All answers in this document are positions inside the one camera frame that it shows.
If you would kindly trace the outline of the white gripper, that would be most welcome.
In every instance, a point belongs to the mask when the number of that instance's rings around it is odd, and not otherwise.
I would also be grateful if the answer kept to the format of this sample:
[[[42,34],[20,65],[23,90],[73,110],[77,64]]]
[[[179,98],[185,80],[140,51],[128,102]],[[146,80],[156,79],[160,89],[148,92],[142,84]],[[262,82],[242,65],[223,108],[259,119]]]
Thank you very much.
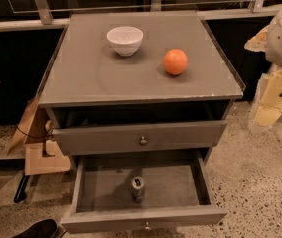
[[[250,130],[269,130],[282,115],[282,9],[244,48],[265,52],[266,59],[276,64],[261,75],[249,116]]]

